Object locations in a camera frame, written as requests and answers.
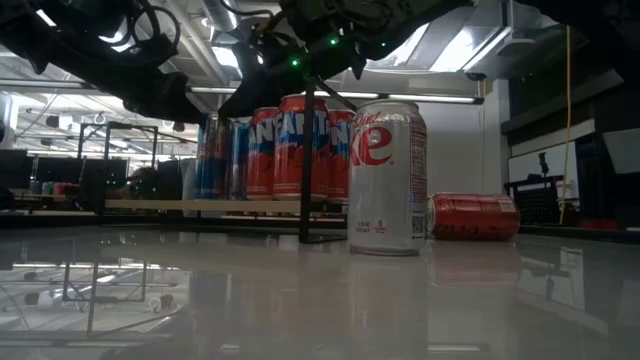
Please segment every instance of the yellow cable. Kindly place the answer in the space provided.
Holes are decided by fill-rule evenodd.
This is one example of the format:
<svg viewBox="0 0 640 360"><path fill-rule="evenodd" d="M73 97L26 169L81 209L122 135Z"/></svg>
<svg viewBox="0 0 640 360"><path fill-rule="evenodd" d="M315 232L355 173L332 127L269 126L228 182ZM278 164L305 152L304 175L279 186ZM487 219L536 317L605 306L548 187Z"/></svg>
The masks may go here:
<svg viewBox="0 0 640 360"><path fill-rule="evenodd" d="M567 141L564 151L564 180L562 181L562 205L560 210L560 225L564 222L564 210L567 198L567 171L569 165L569 142L571 141L571 27L567 26Z"/></svg>

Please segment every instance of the red soda can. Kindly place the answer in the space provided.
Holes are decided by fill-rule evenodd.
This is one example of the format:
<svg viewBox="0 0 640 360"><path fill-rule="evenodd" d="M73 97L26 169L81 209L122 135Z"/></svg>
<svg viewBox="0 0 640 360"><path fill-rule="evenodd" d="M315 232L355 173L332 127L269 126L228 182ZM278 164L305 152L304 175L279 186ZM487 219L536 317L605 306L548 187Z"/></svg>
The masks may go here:
<svg viewBox="0 0 640 360"><path fill-rule="evenodd" d="M278 108L260 108L249 125L247 199L273 199L274 122Z"/></svg>
<svg viewBox="0 0 640 360"><path fill-rule="evenodd" d="M509 241L520 211L506 195L439 193L427 203L427 229L437 240Z"/></svg>
<svg viewBox="0 0 640 360"><path fill-rule="evenodd" d="M349 201L349 149L351 122L355 113L350 110L333 110L329 113L331 126L331 157L329 159L329 201Z"/></svg>
<svg viewBox="0 0 640 360"><path fill-rule="evenodd" d="M329 181L329 110L321 98L315 99L311 199L327 198ZM300 199L304 143L305 96L282 99L276 120L276 161L273 193L279 200Z"/></svg>

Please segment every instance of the wooden board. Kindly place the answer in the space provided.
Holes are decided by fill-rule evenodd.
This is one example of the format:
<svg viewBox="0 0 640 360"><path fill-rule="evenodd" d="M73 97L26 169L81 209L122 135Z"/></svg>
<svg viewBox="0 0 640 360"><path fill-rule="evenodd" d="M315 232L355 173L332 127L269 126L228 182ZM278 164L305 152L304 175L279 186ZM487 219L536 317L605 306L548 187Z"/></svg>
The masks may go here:
<svg viewBox="0 0 640 360"><path fill-rule="evenodd" d="M106 200L108 209L249 211L297 213L299 201L230 201L230 200Z"/></svg>

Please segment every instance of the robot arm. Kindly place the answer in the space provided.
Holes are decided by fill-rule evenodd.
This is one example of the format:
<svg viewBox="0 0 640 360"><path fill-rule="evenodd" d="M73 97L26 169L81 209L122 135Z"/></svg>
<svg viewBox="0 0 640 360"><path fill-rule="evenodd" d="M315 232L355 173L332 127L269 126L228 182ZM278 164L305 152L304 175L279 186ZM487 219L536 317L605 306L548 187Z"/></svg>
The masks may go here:
<svg viewBox="0 0 640 360"><path fill-rule="evenodd" d="M639 78L633 70L640 59L638 51L626 46L602 14L607 0L518 1L575 26L609 57L625 80ZM471 0L280 0L279 14L255 27L247 41L234 45L243 81L220 115L250 116L258 107L276 106L283 96L304 91L308 77L328 79L351 68L360 78L367 59L384 58L421 25L471 5ZM49 27L36 15L37 9L45 9L58 27ZM42 73L48 63L55 64L123 99L131 111L202 123L205 116L185 95L187 77L158 70L177 54L180 35L177 21L173 41L159 34L156 11L170 14L150 6L148 0L2 0L0 43L28 59L36 73ZM98 39L99 35L113 37L123 21L133 28L144 14L154 34L145 41L134 32L127 34L127 40L135 39L134 51L118 53L113 44ZM273 31L285 19L303 46ZM256 53L264 64L258 63Z"/></svg>

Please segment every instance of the blue can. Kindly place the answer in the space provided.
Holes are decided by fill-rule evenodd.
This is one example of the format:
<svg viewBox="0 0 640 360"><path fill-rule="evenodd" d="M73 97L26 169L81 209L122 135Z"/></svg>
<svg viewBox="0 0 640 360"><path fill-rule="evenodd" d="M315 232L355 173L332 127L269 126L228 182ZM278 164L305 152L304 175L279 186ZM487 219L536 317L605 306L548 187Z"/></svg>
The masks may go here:
<svg viewBox="0 0 640 360"><path fill-rule="evenodd" d="M234 121L229 126L230 161L227 171L229 200L247 200L247 169L249 160L249 122Z"/></svg>
<svg viewBox="0 0 640 360"><path fill-rule="evenodd" d="M198 134L196 199L221 199L225 196L228 154L228 121L210 116Z"/></svg>

